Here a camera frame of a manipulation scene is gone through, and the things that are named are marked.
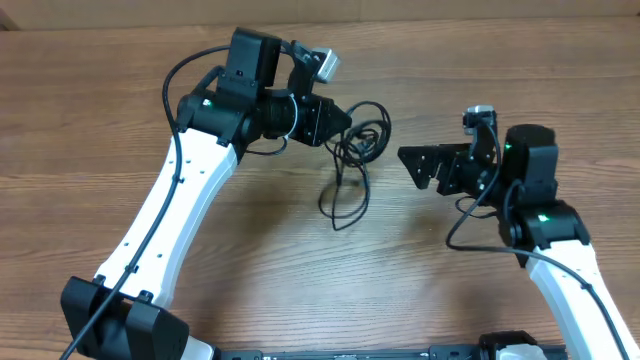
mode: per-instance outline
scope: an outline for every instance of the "wooden tabletop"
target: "wooden tabletop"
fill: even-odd
[[[293,143],[281,156],[243,159],[178,282],[172,312],[193,335],[223,349],[280,351],[474,343],[511,329],[560,343],[514,257],[445,247],[460,215],[456,197],[417,190],[396,157],[403,145],[468,141],[461,112],[488,103],[501,139],[521,123],[555,129],[559,197],[580,212],[640,340],[639,18],[257,29],[335,49],[343,65],[316,91],[343,108],[382,102],[393,133],[369,166],[369,211],[338,233],[316,208],[334,177],[326,150]],[[162,166],[164,76],[187,55],[228,43],[233,30],[0,32],[1,358],[54,359],[65,348],[66,281],[92,278]],[[225,56],[187,66],[171,88],[173,104]],[[282,66],[279,84],[290,61]],[[363,110],[355,121],[372,115]],[[497,223],[469,220],[457,241],[498,245]]]

